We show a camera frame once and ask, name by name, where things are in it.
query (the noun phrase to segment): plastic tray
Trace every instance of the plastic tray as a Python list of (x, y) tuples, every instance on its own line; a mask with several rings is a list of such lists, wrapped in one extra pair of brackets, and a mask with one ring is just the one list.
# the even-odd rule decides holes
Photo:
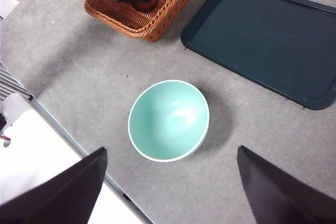
[(336, 98), (336, 8), (308, 0), (207, 0), (185, 47), (302, 106)]

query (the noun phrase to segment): countertop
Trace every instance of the countertop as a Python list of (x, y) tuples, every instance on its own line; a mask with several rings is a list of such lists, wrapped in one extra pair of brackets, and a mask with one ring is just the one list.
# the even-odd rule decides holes
[[(92, 18), (84, 1), (23, 0), (2, 21), (1, 61), (86, 152), (107, 148), (108, 175), (154, 223), (255, 223), (240, 145), (336, 198), (336, 104), (304, 109), (186, 50), (180, 33), (205, 0), (191, 0), (155, 43)], [(133, 148), (127, 118), (137, 96), (165, 79), (204, 93), (210, 125), (193, 155), (156, 163)]]

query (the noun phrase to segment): mint green bowl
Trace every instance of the mint green bowl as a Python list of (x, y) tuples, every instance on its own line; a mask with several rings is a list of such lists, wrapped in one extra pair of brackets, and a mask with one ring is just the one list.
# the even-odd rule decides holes
[(128, 118), (134, 148), (157, 162), (187, 157), (198, 149), (209, 126), (209, 107), (188, 82), (158, 82), (136, 99)]

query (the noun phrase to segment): bowl rim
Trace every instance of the bowl rim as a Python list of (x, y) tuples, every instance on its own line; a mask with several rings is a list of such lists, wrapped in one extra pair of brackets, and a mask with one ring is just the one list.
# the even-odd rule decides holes
[[(205, 127), (204, 127), (204, 131), (202, 133), (202, 136), (199, 138), (199, 140), (197, 141), (197, 143), (189, 150), (187, 151), (186, 153), (178, 156), (178, 157), (174, 157), (174, 158), (169, 158), (169, 159), (158, 159), (158, 158), (154, 158), (154, 157), (150, 157), (146, 154), (144, 154), (137, 146), (136, 144), (134, 143), (133, 141), (133, 138), (132, 138), (132, 135), (131, 135), (131, 129), (130, 129), (130, 121), (131, 121), (131, 115), (133, 113), (133, 109), (135, 107), (135, 105), (137, 104), (137, 102), (139, 101), (139, 99), (150, 89), (154, 88), (155, 86), (158, 86), (160, 84), (163, 84), (163, 83), (166, 83), (166, 82), (180, 82), (180, 83), (183, 83), (183, 84), (186, 84), (190, 87), (192, 87), (197, 93), (199, 93), (204, 101), (204, 104), (205, 104), (205, 107), (206, 107), (206, 124), (205, 124)], [(166, 163), (166, 162), (172, 162), (172, 161), (177, 161), (179, 159), (183, 159), (185, 157), (188, 157), (189, 155), (193, 154), (199, 147), (200, 145), (203, 143), (203, 141), (205, 140), (205, 136), (207, 134), (207, 131), (208, 131), (208, 128), (209, 128), (209, 121), (210, 121), (210, 111), (209, 111), (209, 106), (208, 106), (208, 103), (204, 97), (204, 95), (202, 94), (202, 92), (197, 88), (195, 87), (194, 85), (192, 85), (191, 83), (189, 82), (186, 82), (186, 81), (182, 81), (182, 80), (164, 80), (164, 81), (159, 81), (151, 86), (149, 86), (148, 88), (146, 88), (139, 96), (138, 98), (135, 100), (135, 102), (133, 103), (132, 105), (132, 108), (131, 108), (131, 111), (129, 113), (129, 116), (128, 116), (128, 123), (127, 123), (127, 128), (128, 128), (128, 136), (131, 140), (131, 143), (133, 145), (133, 147), (136, 149), (136, 151), (138, 153), (141, 154), (141, 156), (151, 160), (151, 161), (156, 161), (156, 162), (162, 162), (162, 163)]]

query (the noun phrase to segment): wicker basket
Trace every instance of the wicker basket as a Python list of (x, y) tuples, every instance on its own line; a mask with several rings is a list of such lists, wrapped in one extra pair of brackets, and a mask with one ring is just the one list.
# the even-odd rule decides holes
[(132, 37), (157, 41), (189, 0), (159, 0), (156, 8), (140, 13), (128, 3), (86, 0), (85, 10), (118, 31)]

